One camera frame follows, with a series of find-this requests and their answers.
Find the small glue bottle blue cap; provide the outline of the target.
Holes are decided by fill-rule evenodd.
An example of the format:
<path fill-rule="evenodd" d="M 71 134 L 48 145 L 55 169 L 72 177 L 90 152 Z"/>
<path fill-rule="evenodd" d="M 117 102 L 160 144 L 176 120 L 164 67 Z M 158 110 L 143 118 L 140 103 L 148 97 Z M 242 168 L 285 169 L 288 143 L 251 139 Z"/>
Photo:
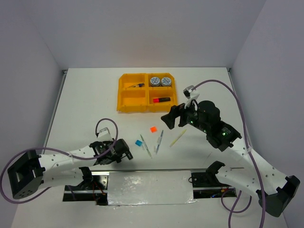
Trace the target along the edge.
<path fill-rule="evenodd" d="M 127 88 L 141 88 L 141 87 L 144 87 L 144 86 L 145 86 L 145 83 L 138 83 L 138 84 L 135 84 L 135 85 L 128 86 Z"/>

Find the round blue-white tin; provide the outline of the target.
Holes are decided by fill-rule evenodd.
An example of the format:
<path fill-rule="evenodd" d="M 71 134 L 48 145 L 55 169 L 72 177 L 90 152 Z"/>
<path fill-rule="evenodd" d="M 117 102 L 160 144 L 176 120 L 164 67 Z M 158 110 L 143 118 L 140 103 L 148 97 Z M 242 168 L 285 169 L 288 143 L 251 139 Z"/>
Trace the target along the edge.
<path fill-rule="evenodd" d="M 161 85 L 161 80 L 159 77 L 154 76 L 150 79 L 151 87 L 159 87 L 160 85 Z"/>
<path fill-rule="evenodd" d="M 170 77 L 163 77 L 161 79 L 161 86 L 163 87 L 171 87 L 172 85 L 172 80 Z"/>

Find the black highlighter pink tip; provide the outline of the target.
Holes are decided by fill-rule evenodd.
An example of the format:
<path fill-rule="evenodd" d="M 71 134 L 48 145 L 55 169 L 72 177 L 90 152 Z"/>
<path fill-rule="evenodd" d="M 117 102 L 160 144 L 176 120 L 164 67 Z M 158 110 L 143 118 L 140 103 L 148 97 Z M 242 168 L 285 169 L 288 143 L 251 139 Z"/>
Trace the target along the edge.
<path fill-rule="evenodd" d="M 153 103 L 163 103 L 163 102 L 169 102 L 171 101 L 171 98 L 170 97 L 161 97 L 161 98 L 154 98 L 153 100 Z"/>

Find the orange highlighter cap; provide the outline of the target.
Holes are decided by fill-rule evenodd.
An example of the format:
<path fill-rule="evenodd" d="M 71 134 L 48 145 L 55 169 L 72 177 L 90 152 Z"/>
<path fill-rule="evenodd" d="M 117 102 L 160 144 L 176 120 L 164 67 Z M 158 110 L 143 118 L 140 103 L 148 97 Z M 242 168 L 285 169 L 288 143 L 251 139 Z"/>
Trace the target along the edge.
<path fill-rule="evenodd" d="M 151 127 L 150 130 L 151 130 L 152 133 L 154 133 L 154 132 L 157 131 L 157 128 L 154 126 L 154 127 Z"/>

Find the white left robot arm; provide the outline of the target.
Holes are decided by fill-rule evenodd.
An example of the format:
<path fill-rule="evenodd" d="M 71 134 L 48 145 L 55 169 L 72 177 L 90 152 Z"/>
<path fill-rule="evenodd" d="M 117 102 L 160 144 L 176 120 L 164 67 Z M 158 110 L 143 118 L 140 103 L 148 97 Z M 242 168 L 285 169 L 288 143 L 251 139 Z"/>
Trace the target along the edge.
<path fill-rule="evenodd" d="M 133 159 L 124 139 L 95 141 L 67 155 L 39 155 L 36 150 L 31 150 L 19 157 L 7 170 L 12 197 L 20 200 L 39 189 L 61 185 L 86 190 L 97 182 L 90 167 L 120 163 L 124 157 Z"/>

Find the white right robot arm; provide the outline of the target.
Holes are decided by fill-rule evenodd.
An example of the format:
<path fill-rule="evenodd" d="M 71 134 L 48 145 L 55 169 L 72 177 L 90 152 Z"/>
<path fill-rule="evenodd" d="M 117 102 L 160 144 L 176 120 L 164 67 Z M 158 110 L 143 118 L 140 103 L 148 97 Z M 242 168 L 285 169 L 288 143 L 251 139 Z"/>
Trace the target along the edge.
<path fill-rule="evenodd" d="M 283 174 L 254 149 L 247 149 L 241 134 L 221 120 L 220 110 L 211 101 L 174 105 L 161 120 L 173 129 L 176 118 L 180 119 L 179 127 L 189 124 L 204 132 L 212 147 L 231 156 L 241 166 L 233 169 L 223 162 L 213 162 L 205 171 L 210 185 L 236 187 L 257 199 L 260 206 L 265 205 L 271 216 L 282 214 L 300 185 L 296 176 Z"/>

